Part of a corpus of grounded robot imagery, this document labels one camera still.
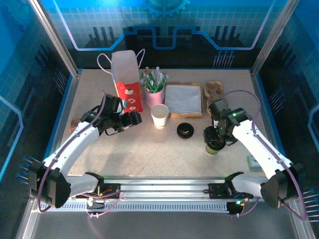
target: green cup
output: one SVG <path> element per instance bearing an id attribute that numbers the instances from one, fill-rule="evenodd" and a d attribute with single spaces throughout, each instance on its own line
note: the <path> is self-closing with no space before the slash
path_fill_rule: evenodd
<path id="1" fill-rule="evenodd" d="M 218 142 L 218 143 L 208 143 L 205 147 L 206 152 L 210 155 L 216 155 L 220 150 L 222 150 L 225 147 L 224 142 Z"/>

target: bag handle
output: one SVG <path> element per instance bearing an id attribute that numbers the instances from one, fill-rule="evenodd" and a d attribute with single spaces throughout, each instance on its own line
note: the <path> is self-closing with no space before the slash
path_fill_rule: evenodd
<path id="1" fill-rule="evenodd" d="M 138 58 L 138 56 L 139 56 L 139 54 L 140 54 L 141 52 L 143 52 L 143 55 L 142 55 L 142 57 L 141 57 L 141 60 L 140 60 L 140 63 L 139 63 L 138 68 L 140 68 L 140 67 L 141 67 L 141 64 L 142 64 L 142 61 L 143 61 L 143 58 L 144 58 L 144 55 L 145 55 L 145 48 L 143 48 L 141 51 L 139 51 L 139 52 L 138 52 L 138 54 L 136 55 L 136 59 Z M 109 62 L 111 63 L 111 66 L 112 66 L 112 62 L 111 62 L 110 58 L 109 58 L 106 54 L 101 53 L 101 54 L 100 54 L 100 55 L 98 55 L 98 57 L 96 58 L 96 61 L 97 61 L 98 65 L 99 65 L 99 67 L 101 68 L 101 70 L 103 70 L 104 72 L 109 73 L 110 75 L 112 75 L 112 73 L 111 73 L 111 72 L 109 72 L 109 71 L 105 70 L 105 69 L 101 66 L 101 64 L 100 64 L 100 62 L 99 62 L 99 58 L 100 58 L 100 56 L 105 56 L 105 57 L 106 57 L 106 59 L 108 59 L 108 60 L 109 60 Z"/>
<path id="2" fill-rule="evenodd" d="M 139 53 L 136 55 L 136 59 L 138 58 L 138 56 L 139 56 L 139 54 L 140 54 L 141 52 L 143 52 L 143 55 L 142 55 L 142 57 L 141 57 L 141 60 L 140 60 L 140 63 L 139 63 L 139 67 L 138 67 L 138 68 L 141 67 L 141 64 L 142 64 L 142 61 L 143 61 L 143 58 L 144 58 L 144 55 L 145 55 L 145 48 L 143 48 L 142 50 L 139 51 Z"/>
<path id="3" fill-rule="evenodd" d="M 111 67 L 112 67 L 112 62 L 111 62 L 110 58 L 109 58 L 106 54 L 101 53 L 101 54 L 100 54 L 100 55 L 98 55 L 98 57 L 96 58 L 96 61 L 97 61 L 98 65 L 99 65 L 99 67 L 101 68 L 101 70 L 102 70 L 102 71 L 104 71 L 104 72 L 106 72 L 106 73 L 109 73 L 109 74 L 111 74 L 111 76 L 113 76 L 113 74 L 112 74 L 111 72 L 109 72 L 109 71 L 105 70 L 105 69 L 101 66 L 101 64 L 100 64 L 100 62 L 99 62 L 99 58 L 100 58 L 100 56 L 105 56 L 105 57 L 106 57 L 106 59 L 108 59 L 108 60 L 109 60 L 109 62 L 111 63 Z"/>

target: small green box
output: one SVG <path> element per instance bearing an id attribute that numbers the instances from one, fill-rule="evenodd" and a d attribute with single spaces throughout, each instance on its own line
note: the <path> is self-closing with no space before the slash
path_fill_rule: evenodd
<path id="1" fill-rule="evenodd" d="M 249 166 L 251 171 L 254 171 L 254 172 L 262 172 L 263 171 L 260 164 L 255 160 L 255 158 L 252 155 L 247 156 L 247 162 L 248 162 L 248 166 Z"/>

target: beige tabletop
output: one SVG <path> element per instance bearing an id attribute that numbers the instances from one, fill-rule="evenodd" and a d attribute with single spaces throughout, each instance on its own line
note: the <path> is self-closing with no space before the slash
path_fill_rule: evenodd
<path id="1" fill-rule="evenodd" d="M 219 80 L 224 84 L 225 92 L 239 89 L 254 92 L 248 70 L 166 71 L 169 81 L 200 82 L 203 87 L 206 81 Z M 108 94 L 116 95 L 109 74 L 102 70 L 83 70 L 63 141 L 71 134 L 71 120 L 80 118 L 85 112 L 100 104 L 103 89 Z M 248 94 L 233 93 L 226 98 L 232 109 L 242 107 L 251 115 L 257 110 L 257 103 Z M 250 153 L 241 142 L 226 146 L 214 156 L 206 153 L 203 130 L 211 126 L 211 119 L 206 112 L 205 99 L 201 119 L 168 119 L 162 129 L 155 128 L 144 95 L 143 100 L 143 122 L 114 136 L 101 135 L 78 158 L 69 174 L 78 175 L 91 171 L 103 176 L 217 177 L 228 176 L 237 171 L 250 172 L 247 163 Z M 182 122 L 188 122 L 194 127 L 194 135 L 190 139 L 181 139 L 176 134 L 177 126 Z M 256 124 L 266 135 L 261 116 L 257 118 Z"/>

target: gear logo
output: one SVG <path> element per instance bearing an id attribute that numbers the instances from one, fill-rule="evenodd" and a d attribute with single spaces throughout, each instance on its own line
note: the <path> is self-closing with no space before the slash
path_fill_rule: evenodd
<path id="1" fill-rule="evenodd" d="M 143 6 L 156 17 L 172 17 L 174 13 L 179 14 L 185 10 L 186 4 L 190 4 L 190 0 L 145 0 Z"/>

